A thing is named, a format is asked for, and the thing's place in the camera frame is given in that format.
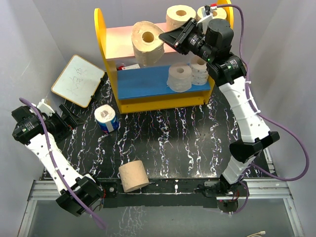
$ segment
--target blue shelf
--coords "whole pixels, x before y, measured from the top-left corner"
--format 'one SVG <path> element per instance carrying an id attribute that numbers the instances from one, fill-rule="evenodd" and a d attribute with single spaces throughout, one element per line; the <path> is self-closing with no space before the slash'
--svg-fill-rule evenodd
<path id="1" fill-rule="evenodd" d="M 179 94 L 167 86 L 170 66 L 139 68 L 118 71 L 118 99 L 135 99 L 150 96 Z M 192 85 L 186 92 L 208 91 L 211 87 Z"/>

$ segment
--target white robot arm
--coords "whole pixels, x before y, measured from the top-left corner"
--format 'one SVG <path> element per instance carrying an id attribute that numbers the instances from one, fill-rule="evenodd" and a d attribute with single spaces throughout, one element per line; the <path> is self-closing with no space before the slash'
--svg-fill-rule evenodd
<path id="1" fill-rule="evenodd" d="M 37 109 L 42 114 L 48 130 L 50 150 L 53 153 L 53 158 L 58 168 L 55 168 L 53 165 L 40 120 L 30 107 L 21 106 L 12 112 L 12 116 L 17 121 L 12 135 L 15 140 L 24 144 L 39 158 L 53 178 L 60 194 L 60 197 L 56 200 L 57 203 L 71 214 L 80 216 L 84 212 L 84 208 L 70 195 L 69 190 L 67 190 L 65 183 L 61 180 L 57 171 L 61 172 L 67 185 L 88 207 L 102 198 L 104 191 L 99 186 L 96 178 L 90 174 L 80 175 L 74 170 L 62 155 L 56 142 L 66 139 L 74 128 L 83 124 L 83 121 L 70 112 L 65 105 L 60 106 L 63 112 L 62 117 L 47 105 L 44 100 L 40 101 Z"/>
<path id="2" fill-rule="evenodd" d="M 279 140 L 277 132 L 271 132 L 265 122 L 254 112 L 246 97 L 242 60 L 231 53 L 234 32 L 228 21 L 212 19 L 207 28 L 201 29 L 194 18 L 183 26 L 162 33 L 159 38 L 181 54 L 190 51 L 206 61 L 208 74 L 228 100 L 241 131 L 241 139 L 230 144 L 232 154 L 228 167 L 220 177 L 222 190 L 229 190 L 238 183 L 243 172 L 266 147 Z"/>

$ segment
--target white toilet paper roll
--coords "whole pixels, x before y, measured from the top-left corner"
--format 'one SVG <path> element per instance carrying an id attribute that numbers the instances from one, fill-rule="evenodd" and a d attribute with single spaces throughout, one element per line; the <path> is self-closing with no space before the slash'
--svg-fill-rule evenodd
<path id="1" fill-rule="evenodd" d="M 184 92 L 189 90 L 191 85 L 192 70 L 185 63 L 176 63 L 170 66 L 167 85 L 171 90 Z"/>
<path id="2" fill-rule="evenodd" d="M 197 17 L 196 17 L 196 20 L 199 21 L 200 19 L 203 18 L 203 15 L 202 15 L 202 8 L 204 6 L 201 6 L 198 10 L 197 10 Z M 226 11 L 224 10 L 224 8 L 222 7 L 219 7 L 217 8 L 216 11 L 213 12 L 213 19 L 226 19 L 227 17 L 227 13 Z"/>
<path id="3" fill-rule="evenodd" d="M 141 160 L 124 164 L 118 168 L 124 192 L 128 193 L 149 184 L 149 180 Z"/>
<path id="4" fill-rule="evenodd" d="M 186 23 L 190 17 L 195 18 L 196 15 L 196 11 L 190 6 L 176 5 L 169 7 L 166 14 L 167 31 L 179 28 Z"/>
<path id="5" fill-rule="evenodd" d="M 114 109 L 110 105 L 102 105 L 94 111 L 94 117 L 101 129 L 108 133 L 119 127 L 119 121 Z"/>
<path id="6" fill-rule="evenodd" d="M 163 30 L 149 21 L 137 22 L 132 28 L 132 44 L 136 60 L 152 66 L 164 54 L 163 41 L 158 37 Z"/>
<path id="7" fill-rule="evenodd" d="M 193 85 L 204 85 L 207 83 L 208 72 L 206 62 L 198 56 L 191 59 L 190 67 L 192 69 L 191 83 Z"/>

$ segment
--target drawing on whiteboard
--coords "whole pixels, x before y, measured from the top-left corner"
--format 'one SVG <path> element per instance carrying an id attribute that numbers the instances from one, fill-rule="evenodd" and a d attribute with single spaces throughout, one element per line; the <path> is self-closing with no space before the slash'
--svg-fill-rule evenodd
<path id="1" fill-rule="evenodd" d="M 75 89 L 66 89 L 66 90 L 70 91 L 72 95 L 78 96 L 76 93 L 74 93 Z"/>
<path id="2" fill-rule="evenodd" d="M 75 82 L 82 82 L 83 81 L 83 79 L 81 79 L 81 78 L 77 78 L 76 76 L 74 76 L 74 77 L 69 77 L 72 81 L 73 81 L 73 83 L 75 83 Z"/>
<path id="3" fill-rule="evenodd" d="M 82 75 L 82 74 L 86 74 L 87 75 L 87 70 L 83 70 L 82 68 L 74 68 L 74 69 L 80 75 Z"/>

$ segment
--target black marble surface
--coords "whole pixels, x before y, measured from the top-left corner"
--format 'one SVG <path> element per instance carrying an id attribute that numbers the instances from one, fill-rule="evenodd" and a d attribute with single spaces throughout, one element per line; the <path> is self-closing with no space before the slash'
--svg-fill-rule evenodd
<path id="1" fill-rule="evenodd" d="M 94 118 L 94 110 L 105 104 L 115 109 L 119 119 L 118 130 L 110 134 Z M 118 178 L 119 166 L 138 159 L 149 178 L 219 177 L 230 160 L 229 144 L 240 137 L 218 88 L 207 105 L 120 115 L 107 80 L 88 108 L 69 101 L 66 105 L 85 124 L 58 146 L 77 172 L 91 172 L 97 178 Z M 255 163 L 268 170 L 263 153 Z M 265 174 L 251 168 L 246 176 Z M 49 174 L 44 172 L 42 179 L 50 179 Z"/>

